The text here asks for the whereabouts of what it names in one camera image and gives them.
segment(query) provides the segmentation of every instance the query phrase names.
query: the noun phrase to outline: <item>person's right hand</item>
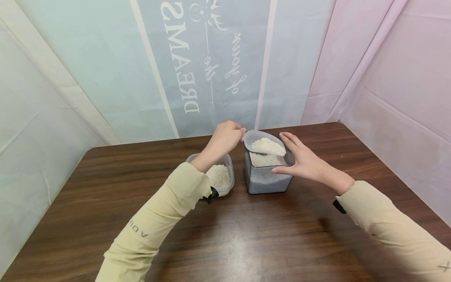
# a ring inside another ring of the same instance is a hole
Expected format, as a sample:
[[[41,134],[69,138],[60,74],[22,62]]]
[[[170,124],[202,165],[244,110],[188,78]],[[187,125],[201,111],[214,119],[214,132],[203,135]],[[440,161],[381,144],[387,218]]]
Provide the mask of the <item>person's right hand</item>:
[[[283,143],[295,157],[293,166],[279,166],[272,169],[273,173],[299,176],[305,179],[321,182],[332,188],[338,195],[344,194],[355,182],[346,173],[335,169],[319,158],[297,136],[281,132]]]
[[[206,173],[224,155],[233,150],[246,133],[246,129],[233,121],[218,124],[210,142],[191,161],[198,171]]]

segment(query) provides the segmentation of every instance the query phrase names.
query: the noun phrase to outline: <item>plastic container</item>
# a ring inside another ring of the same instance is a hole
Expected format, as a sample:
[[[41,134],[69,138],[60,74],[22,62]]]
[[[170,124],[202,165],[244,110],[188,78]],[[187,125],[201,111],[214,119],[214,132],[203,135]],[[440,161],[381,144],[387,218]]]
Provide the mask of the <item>plastic container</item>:
[[[199,154],[200,154],[200,153],[193,154],[193,155],[189,156],[189,157],[186,159],[186,162],[191,162],[191,161],[192,161],[195,157],[197,157]],[[227,155],[223,156],[222,159],[219,160],[219,161],[216,163],[216,165],[224,165],[224,166],[226,166],[227,169],[229,170],[229,175],[230,175],[230,186],[229,186],[228,188],[226,188],[226,189],[221,189],[221,190],[216,189],[216,188],[214,187],[214,188],[218,191],[219,197],[226,196],[226,195],[230,192],[230,190],[232,189],[233,185],[235,185],[235,176],[234,176],[234,173],[233,173],[232,158],[230,157],[229,154],[227,154]]]
[[[255,153],[262,153],[262,154],[270,154],[272,152],[270,151],[266,151],[264,149],[255,149],[252,148],[252,144],[263,138],[269,138],[270,140],[276,142],[277,144],[281,145],[282,147],[284,147],[285,145],[283,144],[282,140],[280,140],[279,138],[277,138],[274,135],[271,135],[269,133],[260,131],[260,130],[249,130],[248,132],[246,132],[243,136],[243,141],[244,141],[244,146],[251,152],[255,152]]]
[[[286,155],[284,156],[287,165],[295,164],[295,158],[291,151],[285,147]],[[244,175],[249,194],[266,194],[286,192],[290,185],[290,175],[275,174],[271,170],[277,166],[255,167],[252,165],[249,150],[244,148]]]

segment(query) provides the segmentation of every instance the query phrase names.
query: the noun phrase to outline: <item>wood grain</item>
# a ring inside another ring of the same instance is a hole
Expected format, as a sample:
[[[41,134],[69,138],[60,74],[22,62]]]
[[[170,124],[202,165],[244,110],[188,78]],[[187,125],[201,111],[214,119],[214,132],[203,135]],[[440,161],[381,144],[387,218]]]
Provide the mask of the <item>wood grain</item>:
[[[289,131],[331,165],[376,186],[447,247],[451,231],[345,126]],[[94,281],[103,253],[134,213],[208,136],[94,148],[2,282]],[[333,206],[323,185],[294,179],[286,193],[249,195],[243,145],[230,153],[235,186],[199,202],[169,234],[146,281],[409,281],[386,251]]]

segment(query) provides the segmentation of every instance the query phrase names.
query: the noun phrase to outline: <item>rice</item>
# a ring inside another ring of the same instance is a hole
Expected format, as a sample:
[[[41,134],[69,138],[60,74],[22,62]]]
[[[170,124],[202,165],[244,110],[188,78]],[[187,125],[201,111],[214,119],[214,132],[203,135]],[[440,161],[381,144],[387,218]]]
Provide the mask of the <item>rice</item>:
[[[254,167],[262,167],[262,166],[283,166],[287,163],[282,156],[276,155],[260,155],[249,152],[251,157],[251,162]]]
[[[252,143],[251,147],[254,149],[262,149],[271,152],[274,155],[284,156],[286,154],[285,147],[281,146],[280,144],[272,141],[267,137],[263,137],[255,141],[254,143]]]
[[[206,173],[210,186],[216,190],[227,189],[230,186],[229,169],[224,165],[214,165]]]

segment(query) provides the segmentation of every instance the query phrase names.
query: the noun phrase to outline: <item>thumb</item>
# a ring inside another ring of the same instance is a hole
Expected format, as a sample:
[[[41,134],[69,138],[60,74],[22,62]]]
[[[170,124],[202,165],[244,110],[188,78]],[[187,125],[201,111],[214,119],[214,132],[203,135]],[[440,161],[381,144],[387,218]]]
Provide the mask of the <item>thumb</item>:
[[[293,175],[294,170],[292,166],[278,166],[278,167],[274,167],[271,170],[272,173],[276,173],[276,174],[287,174],[287,175]]]

